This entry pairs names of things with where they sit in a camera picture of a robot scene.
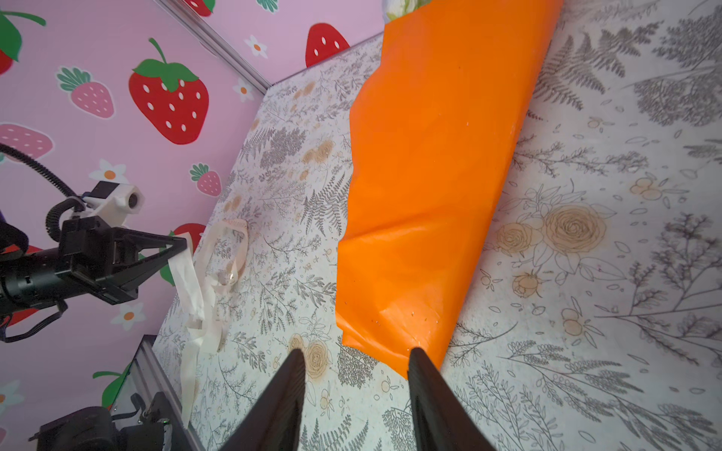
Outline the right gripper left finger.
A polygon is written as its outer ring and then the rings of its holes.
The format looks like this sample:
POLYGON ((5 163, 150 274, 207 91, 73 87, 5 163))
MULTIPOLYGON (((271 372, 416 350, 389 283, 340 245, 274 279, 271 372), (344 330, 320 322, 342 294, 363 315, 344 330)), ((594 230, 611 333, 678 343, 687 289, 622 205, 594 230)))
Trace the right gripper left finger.
POLYGON ((297 450, 305 377, 304 353, 294 349, 221 450, 297 450))

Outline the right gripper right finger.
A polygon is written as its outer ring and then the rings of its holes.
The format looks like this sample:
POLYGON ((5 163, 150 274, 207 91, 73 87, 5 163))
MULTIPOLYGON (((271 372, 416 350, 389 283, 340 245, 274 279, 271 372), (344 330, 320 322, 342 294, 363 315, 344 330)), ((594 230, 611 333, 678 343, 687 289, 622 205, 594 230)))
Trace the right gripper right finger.
POLYGON ((423 349, 412 349, 407 377, 417 450, 496 450, 423 349))

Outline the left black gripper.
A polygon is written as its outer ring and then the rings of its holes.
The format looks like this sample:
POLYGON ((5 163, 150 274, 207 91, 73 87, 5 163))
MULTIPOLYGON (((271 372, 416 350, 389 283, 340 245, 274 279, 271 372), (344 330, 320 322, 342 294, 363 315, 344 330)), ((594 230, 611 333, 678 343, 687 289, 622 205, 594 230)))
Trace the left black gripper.
POLYGON ((139 287, 188 249, 185 238, 110 227, 97 217, 65 221, 58 247, 1 262, 1 315, 92 295, 107 304, 139 287))

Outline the cream ribbon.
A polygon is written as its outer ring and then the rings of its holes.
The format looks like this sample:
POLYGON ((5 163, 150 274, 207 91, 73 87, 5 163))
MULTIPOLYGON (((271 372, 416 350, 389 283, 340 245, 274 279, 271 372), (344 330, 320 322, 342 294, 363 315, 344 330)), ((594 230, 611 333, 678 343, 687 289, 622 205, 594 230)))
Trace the cream ribbon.
POLYGON ((216 314, 220 297, 231 292, 240 280, 248 253, 248 223, 244 220, 225 220, 212 225, 205 232, 196 253, 189 248, 168 261, 174 279, 179 305, 188 316, 185 329, 189 339, 180 359, 180 420, 189 427, 197 389, 197 360, 201 353, 215 354, 219 351, 224 325, 216 314), (210 274, 208 266, 218 240, 226 231, 241 234, 240 244, 229 268, 220 275, 210 274))

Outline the orange wrapping paper sheet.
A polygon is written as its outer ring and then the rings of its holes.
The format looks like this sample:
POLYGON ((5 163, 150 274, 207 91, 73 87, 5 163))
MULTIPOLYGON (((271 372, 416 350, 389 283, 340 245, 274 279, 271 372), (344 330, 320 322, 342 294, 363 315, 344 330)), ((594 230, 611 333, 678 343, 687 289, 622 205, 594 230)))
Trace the orange wrapping paper sheet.
POLYGON ((385 26, 350 122, 345 346, 441 366, 553 37, 558 1, 434 1, 385 26))

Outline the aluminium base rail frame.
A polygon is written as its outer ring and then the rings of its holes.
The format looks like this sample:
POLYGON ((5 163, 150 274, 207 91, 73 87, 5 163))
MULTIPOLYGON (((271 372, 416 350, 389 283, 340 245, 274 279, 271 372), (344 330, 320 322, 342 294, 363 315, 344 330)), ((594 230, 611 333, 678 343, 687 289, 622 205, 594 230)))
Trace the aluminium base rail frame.
POLYGON ((195 430, 182 426, 181 403, 143 336, 111 407, 120 450, 201 450, 195 430))

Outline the left vertical aluminium post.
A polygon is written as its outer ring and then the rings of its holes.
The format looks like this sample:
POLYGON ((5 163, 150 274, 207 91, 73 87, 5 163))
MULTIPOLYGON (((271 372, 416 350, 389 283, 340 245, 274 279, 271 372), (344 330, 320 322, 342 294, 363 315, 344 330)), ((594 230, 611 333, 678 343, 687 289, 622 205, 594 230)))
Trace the left vertical aluminium post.
POLYGON ((211 54, 248 80, 261 94, 266 94, 271 84, 184 1, 158 0, 156 4, 179 22, 211 54))

